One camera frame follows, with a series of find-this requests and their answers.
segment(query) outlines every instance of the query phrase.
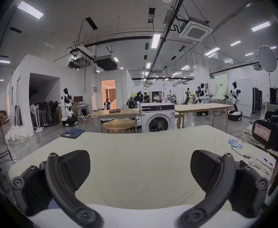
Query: concrete floor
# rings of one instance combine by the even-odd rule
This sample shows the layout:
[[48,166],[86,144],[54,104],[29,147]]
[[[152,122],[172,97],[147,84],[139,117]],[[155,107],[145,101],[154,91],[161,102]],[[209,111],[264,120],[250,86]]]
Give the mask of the concrete floor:
[[[242,129],[246,128],[250,125],[249,118],[243,117],[241,121],[228,121],[228,133],[237,137],[242,134]],[[212,125],[213,121],[213,113],[209,112],[208,116],[197,116],[193,113],[186,114],[185,118],[185,127],[194,127],[200,125]],[[225,131],[225,123],[226,123],[226,116],[225,115],[216,115],[215,116],[215,123],[214,127]],[[10,128],[10,124],[6,124],[3,126],[4,135],[8,132]],[[75,128],[83,129],[87,132],[99,132],[99,126],[97,123],[97,119],[88,119],[85,122],[80,121]],[[44,128],[39,133],[34,133],[34,135],[19,143],[7,143],[8,149],[11,152],[12,158],[14,161],[9,159],[9,156],[6,155],[4,158],[0,159],[0,186],[8,196],[8,198],[13,201],[12,195],[12,187],[10,184],[10,180],[8,177],[8,170],[11,168],[12,165],[20,161],[20,159],[30,155],[35,150],[41,148],[42,146],[46,145],[47,143],[55,140],[60,136],[60,134],[68,127],[62,126],[62,124],[57,124],[56,126],[51,126]],[[125,130],[121,133],[132,133],[133,131]],[[6,146],[4,143],[3,135],[0,132],[0,153],[6,150]]]

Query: white table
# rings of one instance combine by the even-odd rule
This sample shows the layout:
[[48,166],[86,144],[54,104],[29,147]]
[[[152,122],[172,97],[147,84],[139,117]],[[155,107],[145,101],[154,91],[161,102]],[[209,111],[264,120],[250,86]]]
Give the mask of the white table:
[[[85,204],[122,209],[159,209],[195,205],[205,197],[191,174],[195,150],[218,155],[232,153],[235,161],[249,160],[231,149],[233,136],[211,126],[155,133],[105,134],[84,132],[77,139],[59,137],[12,166],[9,177],[21,175],[30,165],[39,166],[51,152],[58,155],[87,150],[91,171],[76,197]],[[258,158],[264,151],[243,143],[242,154]],[[263,170],[254,169],[270,178]],[[227,201],[222,207],[231,210]]]

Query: white wall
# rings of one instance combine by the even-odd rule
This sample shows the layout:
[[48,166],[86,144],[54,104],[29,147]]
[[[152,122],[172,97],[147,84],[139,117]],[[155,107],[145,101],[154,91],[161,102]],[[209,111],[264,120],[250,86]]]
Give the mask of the white wall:
[[[237,79],[251,78],[253,87],[257,87],[259,90],[262,91],[262,102],[264,103],[270,101],[270,78],[269,78],[269,73],[266,72],[265,70],[255,71],[253,66],[245,66],[245,67],[235,68],[235,69],[231,69],[216,74],[218,75],[227,74],[229,90],[233,88],[232,86],[233,81]],[[274,72],[270,73],[270,77],[271,77],[271,87],[278,88],[278,61],[277,61],[277,68]]]
[[[16,81],[19,77],[21,77],[21,99],[19,99],[19,105],[21,107],[23,124],[33,131],[29,106],[30,73],[44,74],[60,78],[60,96],[64,95],[63,89],[67,88],[70,95],[82,95],[83,100],[89,103],[91,106],[91,84],[86,83],[86,93],[84,93],[84,73],[82,70],[84,69],[81,69],[81,72],[78,72],[68,67],[49,62],[45,59],[26,55],[19,66],[16,68],[10,81],[10,88],[14,88],[13,98],[15,99]],[[86,79],[90,79],[90,72],[91,70],[86,70]]]
[[124,70],[111,70],[102,71],[97,74],[97,103],[98,108],[103,108],[101,97],[101,81],[114,79],[116,81],[116,101],[117,108],[123,108],[123,102],[128,100],[128,84],[127,84],[128,71]]

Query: blue object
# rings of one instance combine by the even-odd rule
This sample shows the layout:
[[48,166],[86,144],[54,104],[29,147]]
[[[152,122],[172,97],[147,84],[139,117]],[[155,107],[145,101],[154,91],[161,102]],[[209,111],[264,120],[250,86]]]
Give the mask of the blue object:
[[84,132],[83,129],[71,128],[61,133],[61,137],[76,139]]

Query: pipe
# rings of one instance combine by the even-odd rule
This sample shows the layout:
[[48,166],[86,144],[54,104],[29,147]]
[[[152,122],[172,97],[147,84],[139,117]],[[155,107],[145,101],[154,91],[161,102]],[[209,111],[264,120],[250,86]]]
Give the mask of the pipe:
[[175,18],[177,17],[177,14],[178,14],[178,12],[179,12],[179,9],[180,9],[180,7],[181,7],[183,1],[184,1],[184,0],[179,0],[179,1],[178,1],[178,4],[177,4],[176,9],[175,9],[175,11],[174,11],[174,13],[173,13],[173,16],[171,17],[171,19],[170,19],[170,21],[169,21],[169,23],[168,23],[168,25],[167,25],[167,29],[166,29],[165,35],[164,35],[163,39],[161,40],[160,46],[158,47],[158,50],[157,50],[156,55],[155,55],[155,58],[154,58],[154,60],[153,60],[153,62],[152,62],[152,64],[151,64],[150,71],[153,69],[153,66],[154,66],[155,63],[156,63],[156,60],[157,60],[157,58],[158,58],[158,56],[159,56],[159,53],[160,53],[160,51],[161,51],[161,48],[162,48],[162,46],[163,46],[163,44],[164,44],[164,42],[165,42],[165,40],[166,40],[166,37],[167,37],[168,33],[170,32],[170,29],[171,29],[171,27],[172,27],[172,25],[173,25],[173,23],[174,23],[174,21],[175,21]]

